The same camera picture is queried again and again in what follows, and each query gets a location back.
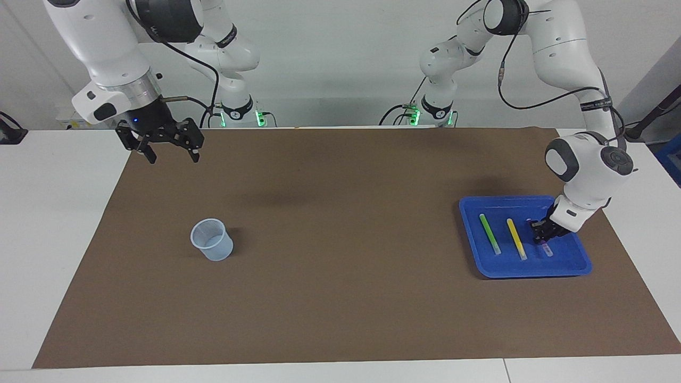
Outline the black stand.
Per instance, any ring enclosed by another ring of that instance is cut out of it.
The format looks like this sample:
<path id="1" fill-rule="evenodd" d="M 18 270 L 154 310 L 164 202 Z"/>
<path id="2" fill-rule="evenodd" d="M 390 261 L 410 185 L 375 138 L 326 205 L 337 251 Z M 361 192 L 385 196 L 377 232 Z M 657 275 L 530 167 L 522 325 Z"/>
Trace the black stand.
<path id="1" fill-rule="evenodd" d="M 642 133 L 658 118 L 681 106 L 681 84 L 672 90 L 657 106 L 639 121 L 625 124 L 624 137 L 628 141 L 640 139 Z"/>

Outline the blue crate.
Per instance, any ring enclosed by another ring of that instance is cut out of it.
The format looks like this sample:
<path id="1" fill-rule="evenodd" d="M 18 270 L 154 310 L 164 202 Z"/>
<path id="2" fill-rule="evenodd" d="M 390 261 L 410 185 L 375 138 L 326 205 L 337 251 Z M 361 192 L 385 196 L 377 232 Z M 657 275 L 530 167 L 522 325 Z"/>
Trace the blue crate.
<path id="1" fill-rule="evenodd" d="M 665 143 L 654 156 L 667 174 L 681 188 L 681 134 Z"/>

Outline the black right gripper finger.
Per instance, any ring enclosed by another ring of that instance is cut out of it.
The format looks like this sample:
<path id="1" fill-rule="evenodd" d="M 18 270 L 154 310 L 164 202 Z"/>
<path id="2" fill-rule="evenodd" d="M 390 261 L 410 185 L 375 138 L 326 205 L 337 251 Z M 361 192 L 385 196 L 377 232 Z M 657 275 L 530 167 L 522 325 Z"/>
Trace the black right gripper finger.
<path id="1" fill-rule="evenodd" d="M 155 151 L 149 145 L 150 138 L 148 136 L 134 136 L 133 130 L 130 128 L 127 121 L 119 121 L 115 128 L 119 140 L 128 151 L 135 151 L 143 155 L 151 164 L 156 162 Z"/>
<path id="2" fill-rule="evenodd" d="M 189 153 L 192 162 L 199 162 L 204 136 L 194 119 L 186 118 L 180 122 L 165 124 L 160 128 L 160 139 L 163 143 L 183 148 Z"/>

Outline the green pen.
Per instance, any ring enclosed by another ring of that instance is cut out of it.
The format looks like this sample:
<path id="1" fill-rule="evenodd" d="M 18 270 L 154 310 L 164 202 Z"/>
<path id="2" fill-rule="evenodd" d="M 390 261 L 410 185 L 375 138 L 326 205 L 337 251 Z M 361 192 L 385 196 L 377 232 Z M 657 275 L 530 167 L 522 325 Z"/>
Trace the green pen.
<path id="1" fill-rule="evenodd" d="M 487 217 L 485 214 L 481 213 L 479 214 L 479 220 L 484 228 L 484 232 L 486 234 L 487 240 L 491 243 L 492 249 L 494 251 L 495 255 L 501 255 L 502 251 L 501 248 L 496 240 L 496 237 L 492 231 L 491 225 L 489 225 L 489 221 L 487 220 Z"/>

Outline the white electrical socket box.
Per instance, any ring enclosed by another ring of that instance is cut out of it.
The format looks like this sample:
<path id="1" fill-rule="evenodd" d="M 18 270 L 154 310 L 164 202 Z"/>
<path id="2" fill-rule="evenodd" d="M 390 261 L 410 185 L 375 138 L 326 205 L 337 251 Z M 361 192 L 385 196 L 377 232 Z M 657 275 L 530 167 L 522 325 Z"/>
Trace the white electrical socket box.
<path id="1" fill-rule="evenodd" d="M 56 121 L 64 129 L 79 129 L 80 116 L 72 106 L 59 106 L 56 109 Z"/>

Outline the brown table mat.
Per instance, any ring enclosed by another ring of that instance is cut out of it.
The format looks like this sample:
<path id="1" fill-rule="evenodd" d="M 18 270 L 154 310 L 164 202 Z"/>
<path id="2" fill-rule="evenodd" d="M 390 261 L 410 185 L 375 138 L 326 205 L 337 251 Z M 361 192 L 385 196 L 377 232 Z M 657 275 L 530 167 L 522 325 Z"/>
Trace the brown table mat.
<path id="1" fill-rule="evenodd" d="M 681 353 L 603 213 L 587 276 L 491 280 L 459 201 L 555 195 L 552 129 L 205 131 L 132 154 L 35 368 Z M 190 242 L 207 218 L 234 250 Z"/>

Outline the yellow pen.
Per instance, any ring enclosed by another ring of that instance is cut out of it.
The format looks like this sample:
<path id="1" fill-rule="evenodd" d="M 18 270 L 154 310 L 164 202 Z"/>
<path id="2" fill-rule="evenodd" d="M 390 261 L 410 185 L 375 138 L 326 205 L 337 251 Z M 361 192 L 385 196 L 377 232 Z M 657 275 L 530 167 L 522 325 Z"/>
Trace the yellow pen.
<path id="1" fill-rule="evenodd" d="M 513 219 L 507 218 L 506 219 L 506 225 L 508 225 L 509 232 L 511 234 L 511 238 L 513 240 L 514 245 L 516 246 L 519 257 L 521 258 L 521 260 L 528 260 L 528 257 L 527 257 L 526 251 L 525 251 L 525 246 L 521 242 L 520 234 L 518 233 L 518 229 L 516 228 L 516 225 L 515 225 Z"/>

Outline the blue plastic tray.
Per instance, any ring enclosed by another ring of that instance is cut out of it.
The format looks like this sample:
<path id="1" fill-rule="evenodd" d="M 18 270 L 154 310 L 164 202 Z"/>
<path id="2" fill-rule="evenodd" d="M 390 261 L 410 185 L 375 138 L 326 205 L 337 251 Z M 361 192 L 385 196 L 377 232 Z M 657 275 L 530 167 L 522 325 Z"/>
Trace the blue plastic tray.
<path id="1" fill-rule="evenodd" d="M 548 195 L 468 196 L 462 198 L 459 209 L 468 236 L 475 265 L 483 276 L 492 279 L 528 277 L 585 276 L 593 269 L 579 237 L 570 233 L 548 242 L 553 257 L 547 257 L 533 241 L 533 233 L 526 219 L 539 220 L 546 214 L 554 199 Z M 501 248 L 495 255 L 487 240 L 479 214 L 485 214 Z M 528 260 L 521 260 L 513 243 L 506 219 L 512 218 Z"/>

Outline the clear plastic cup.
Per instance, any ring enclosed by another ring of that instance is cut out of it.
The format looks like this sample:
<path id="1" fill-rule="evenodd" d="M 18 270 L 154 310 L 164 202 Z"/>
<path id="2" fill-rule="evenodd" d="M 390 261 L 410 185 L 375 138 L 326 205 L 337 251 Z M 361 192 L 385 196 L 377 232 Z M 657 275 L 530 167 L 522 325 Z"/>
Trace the clear plastic cup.
<path id="1" fill-rule="evenodd" d="M 194 225 L 190 242 L 213 262 L 226 259 L 234 250 L 234 242 L 222 221 L 207 218 Z"/>

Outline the purple pen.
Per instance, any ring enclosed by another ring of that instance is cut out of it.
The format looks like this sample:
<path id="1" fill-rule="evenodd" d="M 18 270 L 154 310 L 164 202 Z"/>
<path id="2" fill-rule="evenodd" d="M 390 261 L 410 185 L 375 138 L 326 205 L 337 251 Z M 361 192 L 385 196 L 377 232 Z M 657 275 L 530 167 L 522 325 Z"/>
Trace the purple pen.
<path id="1" fill-rule="evenodd" d="M 542 248 L 544 254 L 545 254 L 547 257 L 553 257 L 553 256 L 554 256 L 554 252 L 552 252 L 552 250 L 551 250 L 551 248 L 550 248 L 550 246 L 549 246 L 548 244 L 543 244 L 543 245 L 540 245 L 540 244 L 538 244 L 538 243 L 535 243 L 535 244 L 538 245 L 538 246 L 540 246 L 540 248 Z"/>

